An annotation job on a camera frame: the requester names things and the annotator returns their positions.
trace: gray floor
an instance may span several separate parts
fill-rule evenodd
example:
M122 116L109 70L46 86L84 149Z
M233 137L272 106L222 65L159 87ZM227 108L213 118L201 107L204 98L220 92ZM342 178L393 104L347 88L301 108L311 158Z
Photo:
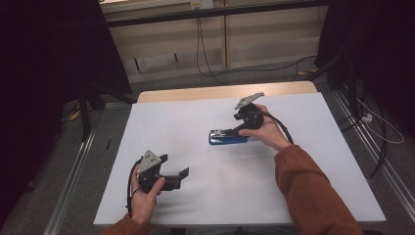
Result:
M216 78L226 84L249 84L262 82L281 82L292 80L296 74L296 67L284 70L258 71L252 69L275 69L289 63L278 65L256 66L245 68L250 70L234 71L219 75ZM313 68L312 60L301 63L300 71ZM186 87L204 87L223 85L212 77L200 74L182 75L157 81L144 81L132 84L134 98L145 90L174 89ZM321 91L331 109L334 119L346 117L335 97L336 92L330 91L325 79L316 81L316 87ZM107 103L116 102L112 97L104 97ZM62 221L59 231L55 234L99 234L102 229L92 224L96 211L105 190L112 164L115 160L117 147L122 138L123 130L129 116L130 107L123 105L111 106L102 113L101 120L96 129L89 154L80 171L77 184L69 201L68 210ZM51 150L48 160L34 180L35 188L32 192L21 196L14 211L0 234L42 234L57 204L69 173L76 161L81 145L82 128L80 119L65 123L62 126L60 137ZM362 143L357 132L352 128L344 132L344 137L351 148L358 164L365 174L369 174L375 162L369 151ZM413 193L415 189L415 141L405 136L403 144L395 146L390 144L388 158L396 173L401 176L404 183ZM415 234L415 223L408 215L405 207L391 188L389 182L380 172L370 182L372 188L387 220L383 223L364 224L365 228L377 229L385 234ZM156 228L154 234L168 234L165 228Z

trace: white table surface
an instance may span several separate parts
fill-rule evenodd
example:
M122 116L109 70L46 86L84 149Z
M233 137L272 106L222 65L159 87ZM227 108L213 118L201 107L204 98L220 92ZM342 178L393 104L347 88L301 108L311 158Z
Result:
M189 167L181 189L162 192L153 224L169 227L292 223L276 186L276 151L260 141L211 146L211 129L233 128L240 98L139 103L132 107L94 224L126 214L131 166L147 150L168 154L161 174ZM329 177L359 222L384 221L371 189L320 93L260 97L255 103L283 121L294 141Z

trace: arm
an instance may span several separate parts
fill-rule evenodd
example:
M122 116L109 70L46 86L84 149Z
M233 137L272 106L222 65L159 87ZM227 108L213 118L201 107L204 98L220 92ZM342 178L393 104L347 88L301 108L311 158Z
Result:
M257 106L268 112L266 107ZM243 129L239 134L255 136L279 152L275 178L299 234L362 234L324 172L308 153L285 138L275 121L264 117L260 129Z
M140 188L137 178L137 165L131 178L131 191ZM156 207L157 195L165 183L164 178L158 179L152 190L146 194L137 190L132 196L132 214L126 214L122 220L103 231L102 235L149 235L150 220Z

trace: hand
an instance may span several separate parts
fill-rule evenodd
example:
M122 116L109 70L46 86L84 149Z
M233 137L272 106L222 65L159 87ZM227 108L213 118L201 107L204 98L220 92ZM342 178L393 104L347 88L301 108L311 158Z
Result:
M140 165L137 165L134 169L131 178L131 192L140 188L140 184L137 178L137 170ZM165 183L165 179L162 177L158 179L153 186L152 190L146 194L143 191L138 190L132 196L132 215L131 218L138 224L149 224L152 219L153 212L156 207L157 195L161 193L161 188Z
M268 112L265 106L256 105L262 112ZM242 136L254 136L262 143L274 148L277 151L292 145L281 132L278 123L270 117L263 117L263 125L260 129L242 129L238 132Z

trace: orange-brown sweater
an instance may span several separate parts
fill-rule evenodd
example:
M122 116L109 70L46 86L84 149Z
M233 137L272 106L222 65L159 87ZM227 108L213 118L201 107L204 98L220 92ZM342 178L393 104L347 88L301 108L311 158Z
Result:
M362 234L327 176L300 146L287 147L275 156L275 179L299 234ZM103 235L149 235L150 231L150 225L136 224L126 214Z

